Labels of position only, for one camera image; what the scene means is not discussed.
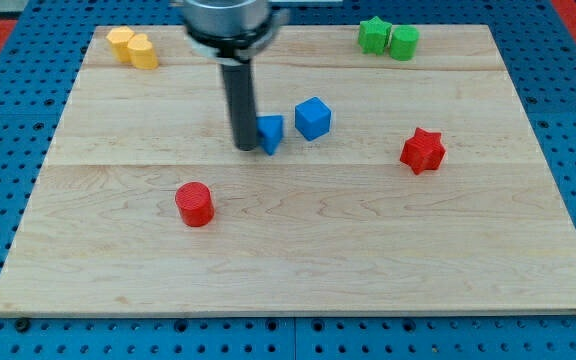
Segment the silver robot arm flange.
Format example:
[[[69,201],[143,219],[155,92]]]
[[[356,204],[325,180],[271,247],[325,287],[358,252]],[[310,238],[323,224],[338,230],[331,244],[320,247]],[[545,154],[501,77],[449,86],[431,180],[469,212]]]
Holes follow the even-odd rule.
[[[226,66],[249,63],[290,20],[267,0],[171,0],[180,10],[191,48]]]

